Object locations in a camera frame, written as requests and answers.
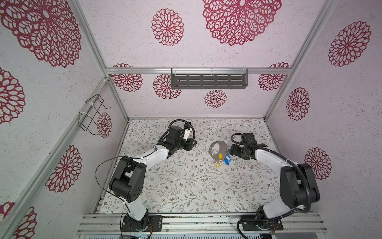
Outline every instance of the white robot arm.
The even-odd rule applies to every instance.
[[[241,142],[233,139],[235,135],[241,136]],[[245,160],[256,159],[270,167],[280,179],[280,195],[267,205],[259,207],[256,215],[242,216],[237,223],[237,229],[244,238],[246,237],[239,229],[240,223],[246,223],[246,226],[243,226],[245,231],[253,231],[250,226],[257,226],[262,230],[274,230],[276,227],[282,230],[281,218],[294,212],[307,213],[311,203],[320,200],[320,193],[310,165],[297,164],[267,149],[268,146],[257,144],[253,133],[235,133],[231,136],[231,140],[236,143],[231,146],[231,155]]]
[[[184,122],[183,128],[172,126],[175,122]],[[152,166],[173,155],[177,150],[192,150],[197,143],[194,128],[185,120],[174,120],[168,126],[167,131],[161,136],[153,149],[140,155],[139,157],[122,157],[110,180],[109,188],[114,194],[122,199],[128,209],[130,227],[141,231],[147,228],[149,212],[143,205],[139,197],[146,171]],[[126,173],[133,172],[131,177]]]

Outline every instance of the leaf pattern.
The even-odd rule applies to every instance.
[[[247,212],[279,194],[279,179],[266,165],[232,156],[229,165],[214,165],[208,154],[212,142],[232,145],[234,133],[253,132],[258,142],[276,150],[262,119],[193,119],[197,145],[178,150],[149,169],[142,201],[150,212]],[[131,120],[120,155],[137,156],[150,150],[171,120]],[[99,213],[125,213],[121,200],[106,195]]]

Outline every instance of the wall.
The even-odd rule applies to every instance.
[[[49,3],[36,0],[29,1],[28,5],[22,1],[12,3],[1,0],[0,17],[1,223],[91,96],[102,75],[66,1],[57,1],[50,6]],[[32,204],[33,212],[25,218],[25,222],[30,223],[33,231],[34,213],[37,214],[37,221],[40,221],[40,226],[36,227],[40,231],[51,227],[69,232],[74,230],[72,225],[76,221],[68,220],[71,217],[65,213],[72,213],[70,216],[75,218],[92,211],[89,208],[94,206],[99,190],[95,190],[93,177],[89,175],[93,175],[94,164],[112,155],[123,126],[113,99],[109,99],[109,103],[113,105],[110,115],[115,114],[114,111],[118,112],[118,116],[112,116],[112,140],[108,141],[105,148],[96,150],[92,147],[99,145],[100,139],[92,141],[86,138],[87,135],[76,138],[77,142],[73,144],[83,158],[81,173],[77,172],[77,168],[74,169],[77,175],[73,173],[70,178],[72,181],[66,184],[71,187],[70,190],[55,194],[56,198],[49,198],[54,205],[48,207],[50,211],[45,208],[47,204],[39,204],[46,201],[39,199],[38,203]],[[71,167],[78,167],[78,162]],[[68,203],[73,205],[74,210],[68,210]],[[55,214],[55,211],[68,217]],[[50,215],[55,215],[57,221],[52,218],[44,221]],[[33,234],[32,231],[19,231],[16,238],[30,238]]]
[[[116,81],[130,75],[112,75]],[[140,76],[139,90],[125,91],[123,85],[117,92],[129,117],[262,117],[277,90],[265,90],[254,81],[260,75],[249,75],[245,89],[230,90],[174,90],[169,88],[170,75],[145,74]]]
[[[323,0],[79,2],[107,66],[269,67],[291,64]]]
[[[323,0],[79,2],[109,67],[289,67]],[[113,78],[129,117],[137,118],[262,117],[282,80],[250,75],[245,90],[209,94],[169,89],[168,75]]]
[[[33,238],[73,238],[83,215],[93,213],[97,205],[101,189],[96,184],[94,172],[101,162],[113,156],[125,124],[109,87],[100,95],[104,99],[104,105],[111,108],[105,109],[101,106],[99,112],[105,117],[96,114],[94,119],[98,125],[104,125],[105,128],[98,131],[95,124],[91,124],[91,132],[99,135],[92,135],[89,131],[80,129],[68,148],[74,153],[67,153],[68,157],[61,159],[45,185],[41,187],[32,202],[37,213]],[[111,162],[103,164],[97,170],[97,179],[101,185],[105,181]],[[64,182],[62,171],[67,173],[68,187],[61,186]]]
[[[332,238],[382,232],[381,10],[378,0],[339,1],[269,120],[282,153],[313,166]]]

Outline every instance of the black mounting bracket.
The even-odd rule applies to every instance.
[[[254,220],[256,219],[255,215],[242,215],[241,220]],[[261,230],[271,230],[271,231],[282,231],[284,230],[283,224],[280,220],[268,221],[262,223],[256,222],[244,222],[242,223],[244,231],[261,231]]]
[[[125,218],[123,219],[121,231],[122,232],[137,232],[137,231],[149,232],[151,231],[151,226],[149,225],[149,223],[153,225],[153,229],[152,229],[153,232],[159,232],[162,230],[163,216],[148,216],[148,213],[147,213],[147,216],[145,215],[145,217],[148,218],[147,222],[144,225],[142,225],[141,223],[145,221],[145,218],[143,218],[141,221],[136,221],[132,219],[131,217],[129,217],[128,215],[126,215]]]

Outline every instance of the red floral pattern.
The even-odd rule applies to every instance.
[[[119,63],[113,67],[132,67],[128,64]],[[110,75],[117,87],[124,91],[137,91],[142,87],[141,74],[113,74]]]
[[[271,65],[270,67],[290,67],[290,65],[285,62],[278,62]],[[283,81],[284,77],[285,75],[283,74],[262,74],[259,78],[259,86],[260,88],[267,91],[277,89]]]
[[[157,76],[152,87],[155,93],[163,99],[174,99],[182,92],[181,89],[171,87],[171,76],[169,74]]]
[[[211,108],[217,108],[222,106],[227,100],[227,95],[220,90],[213,90],[207,93],[204,98],[204,102]]]
[[[155,38],[165,46],[177,44],[185,31],[179,14],[168,8],[157,11],[151,24]]]
[[[0,67],[0,124],[17,118],[25,106],[25,94],[19,81]]]
[[[329,48],[329,61],[334,66],[344,66],[361,56],[370,41],[370,26],[363,21],[353,22],[335,36]]]
[[[34,230],[37,226],[36,220],[37,213],[34,211],[34,206],[29,208],[28,214],[25,215],[21,224],[17,227],[14,239],[22,238],[22,239],[30,239],[34,235]]]
[[[300,120],[308,113],[310,104],[308,91],[298,87],[289,94],[286,101],[286,112],[293,120]]]
[[[81,167],[81,154],[77,148],[70,145],[54,169],[54,172],[49,176],[45,186],[48,187],[49,191],[64,192],[68,190],[78,179]]]
[[[206,28],[220,43],[243,45],[273,22],[281,0],[203,0]]]
[[[97,119],[97,130],[102,138],[109,137],[112,132],[112,120],[106,112],[102,112]]]
[[[5,204],[0,206],[0,224],[11,210],[15,203],[14,202],[6,202]]]
[[[332,161],[321,148],[309,149],[305,155],[305,162],[312,167],[316,179],[326,179],[332,172]]]
[[[38,60],[66,68],[79,58],[81,34],[65,0],[0,0],[0,15]]]

